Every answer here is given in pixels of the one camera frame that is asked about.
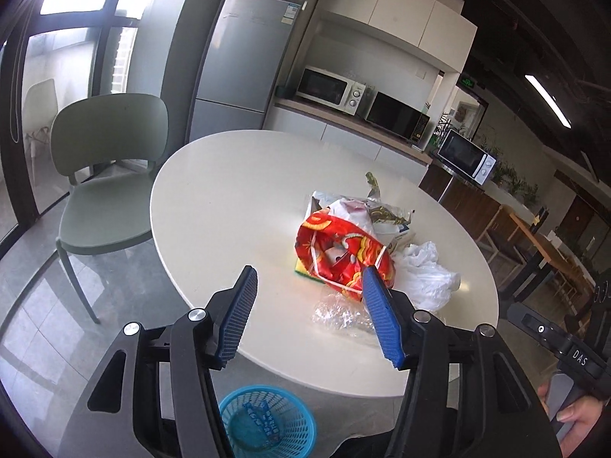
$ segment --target tabletop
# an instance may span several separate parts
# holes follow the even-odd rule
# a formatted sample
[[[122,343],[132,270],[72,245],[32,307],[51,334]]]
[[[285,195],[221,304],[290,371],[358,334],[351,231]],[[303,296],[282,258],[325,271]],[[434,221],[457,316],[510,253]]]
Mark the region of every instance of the tabletop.
[[[571,264],[567,262],[560,252],[554,247],[549,239],[540,234],[533,234],[530,232],[530,226],[517,216],[514,212],[509,212],[511,220],[513,220],[519,229],[523,232],[526,238],[533,243],[540,254],[543,256],[543,260],[551,264],[554,269],[560,270],[560,272],[573,276]]]
[[[406,177],[329,143],[272,131],[190,143],[157,175],[151,224],[161,262],[190,307],[231,287],[244,265],[257,270],[259,292],[239,345],[246,358],[321,391],[401,396],[407,372],[393,369],[373,336],[373,343],[362,342],[314,324],[316,304],[332,290],[294,272],[295,236],[312,193],[365,197],[368,171],[383,202],[415,210],[415,242],[433,241],[439,263],[461,274],[461,287],[438,317],[469,330],[496,326],[493,276],[462,226]]]

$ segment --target human hand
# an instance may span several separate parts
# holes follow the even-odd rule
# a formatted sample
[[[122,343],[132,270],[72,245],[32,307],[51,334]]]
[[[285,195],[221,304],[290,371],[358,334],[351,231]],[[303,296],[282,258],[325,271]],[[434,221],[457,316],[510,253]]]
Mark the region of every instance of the human hand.
[[[537,395],[543,404],[543,408],[549,414],[549,408],[545,404],[545,398],[548,395],[549,381],[544,382],[537,389]],[[573,427],[560,443],[560,450],[563,458],[569,456],[578,445],[581,444],[592,427],[596,424],[603,413],[604,402],[598,401],[593,396],[582,396],[575,403],[568,405],[564,410],[560,410],[556,414],[556,419],[559,422],[574,422]]]

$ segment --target green exit sign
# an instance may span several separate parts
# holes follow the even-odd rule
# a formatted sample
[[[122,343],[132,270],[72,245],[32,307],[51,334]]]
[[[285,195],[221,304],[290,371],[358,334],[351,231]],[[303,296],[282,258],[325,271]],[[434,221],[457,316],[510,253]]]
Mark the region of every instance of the green exit sign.
[[[466,86],[468,88],[475,87],[475,81],[473,81],[473,79],[469,79],[468,77],[460,79],[460,82],[463,86]]]

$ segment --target refrigerator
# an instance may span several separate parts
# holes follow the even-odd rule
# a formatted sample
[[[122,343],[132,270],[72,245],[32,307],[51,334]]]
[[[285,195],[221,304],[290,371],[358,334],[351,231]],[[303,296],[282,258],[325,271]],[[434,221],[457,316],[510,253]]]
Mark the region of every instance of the refrigerator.
[[[261,129],[299,5],[225,0],[197,88],[189,142]]]

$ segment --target fluorescent light tube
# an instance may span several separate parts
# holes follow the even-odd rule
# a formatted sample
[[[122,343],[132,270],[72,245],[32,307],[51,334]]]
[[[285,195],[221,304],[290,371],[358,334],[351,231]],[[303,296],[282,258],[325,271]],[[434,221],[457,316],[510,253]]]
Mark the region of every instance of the fluorescent light tube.
[[[543,99],[547,102],[547,104],[550,106],[550,108],[552,110],[554,110],[554,113],[556,114],[556,117],[558,117],[558,119],[560,119],[560,122],[562,122],[562,125],[564,127],[568,127],[570,129],[571,128],[571,124],[566,119],[564,114],[560,111],[560,108],[558,108],[558,105],[556,104],[554,99],[551,96],[549,96],[549,93],[540,84],[540,82],[537,81],[537,79],[535,79],[533,76],[524,76],[524,77],[526,78],[526,80],[528,82],[530,82],[535,87],[535,89],[539,92],[539,94],[541,96],[543,96]]]

